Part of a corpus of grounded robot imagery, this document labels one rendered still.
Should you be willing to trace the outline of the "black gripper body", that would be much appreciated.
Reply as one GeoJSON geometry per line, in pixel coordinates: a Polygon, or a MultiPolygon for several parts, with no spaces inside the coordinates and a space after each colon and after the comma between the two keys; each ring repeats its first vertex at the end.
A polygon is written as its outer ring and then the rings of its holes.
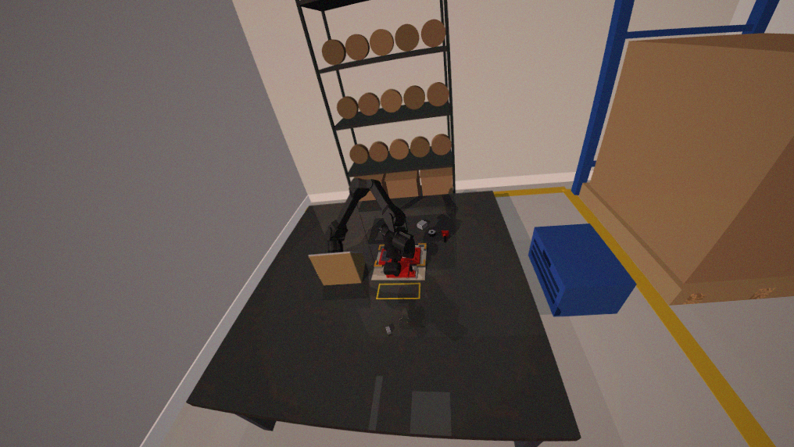
{"type": "Polygon", "coordinates": [[[386,263],[384,265],[384,275],[399,275],[401,271],[401,264],[398,263],[398,249],[394,246],[387,246],[384,245],[384,250],[386,250],[386,258],[392,259],[390,263],[386,263]]]}

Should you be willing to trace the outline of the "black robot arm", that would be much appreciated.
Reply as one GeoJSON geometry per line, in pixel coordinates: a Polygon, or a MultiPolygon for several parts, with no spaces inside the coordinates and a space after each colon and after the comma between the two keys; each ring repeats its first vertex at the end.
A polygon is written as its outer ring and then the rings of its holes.
{"type": "Polygon", "coordinates": [[[357,177],[350,182],[349,196],[338,214],[337,220],[330,224],[324,235],[324,241],[327,241],[327,254],[343,252],[342,241],[345,240],[345,234],[348,231],[346,223],[358,201],[366,196],[368,191],[373,192],[373,196],[382,209],[384,223],[378,230],[382,233],[384,244],[397,248],[399,259],[402,257],[413,259],[415,241],[413,240],[414,236],[407,233],[405,213],[392,203],[380,181],[357,177]]]}

